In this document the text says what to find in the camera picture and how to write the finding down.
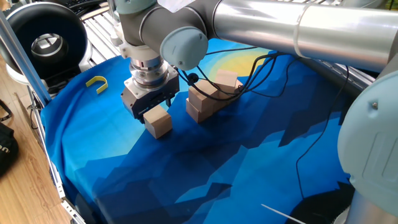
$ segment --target blue fabric with low-poly pattern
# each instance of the blue fabric with low-poly pattern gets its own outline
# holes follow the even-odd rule
[[[234,47],[241,45],[210,44]],[[257,91],[278,95],[292,60],[279,57]],[[295,62],[281,97],[246,93],[196,124],[180,80],[168,109],[173,130],[155,140],[121,101],[128,64],[116,57],[80,74],[42,112],[49,156],[71,198],[82,194],[108,223],[284,223],[261,204],[290,213],[302,200],[295,163],[323,131],[338,88]],[[85,86],[95,75],[108,80],[99,95],[101,83]],[[299,163],[306,197],[348,182],[337,155],[346,100],[342,95],[325,134]]]

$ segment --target white cable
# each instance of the white cable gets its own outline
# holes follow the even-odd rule
[[[290,220],[293,220],[293,221],[295,221],[295,222],[297,222],[297,223],[299,223],[299,224],[306,224],[306,223],[304,223],[304,222],[301,222],[300,220],[297,220],[297,219],[295,219],[295,218],[293,218],[293,217],[290,217],[290,216],[288,216],[288,215],[286,215],[286,214],[284,214],[284,213],[282,213],[282,212],[280,212],[280,211],[277,211],[277,210],[275,210],[275,209],[273,209],[273,208],[270,208],[270,207],[268,207],[267,205],[264,205],[264,204],[261,204],[263,207],[266,207],[266,208],[268,208],[269,210],[271,210],[271,211],[273,211],[273,212],[275,212],[275,213],[278,213],[279,215],[282,215],[282,216],[284,216],[284,217],[286,217],[286,218],[288,218],[288,219],[290,219]]]

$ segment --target black bag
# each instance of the black bag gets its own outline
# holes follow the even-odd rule
[[[14,130],[2,124],[12,116],[10,109],[0,100],[0,107],[3,107],[8,115],[0,118],[0,177],[6,173],[18,156],[18,143],[14,138]]]

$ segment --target yellow object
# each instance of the yellow object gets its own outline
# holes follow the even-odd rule
[[[104,91],[104,90],[107,89],[107,87],[108,87],[108,81],[106,81],[106,78],[105,78],[105,77],[95,76],[95,77],[93,77],[91,80],[89,80],[88,82],[86,82],[86,86],[89,87],[89,86],[91,86],[94,82],[97,82],[97,81],[104,81],[104,82],[105,82],[104,85],[102,85],[101,87],[99,87],[99,88],[97,89],[97,94],[100,94],[102,91]]]

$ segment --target silver cylinder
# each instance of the silver cylinder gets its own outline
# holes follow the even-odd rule
[[[390,11],[222,0],[213,23],[221,39],[375,72],[397,51],[398,13]]]
[[[398,218],[375,206],[355,191],[345,224],[397,224]]]

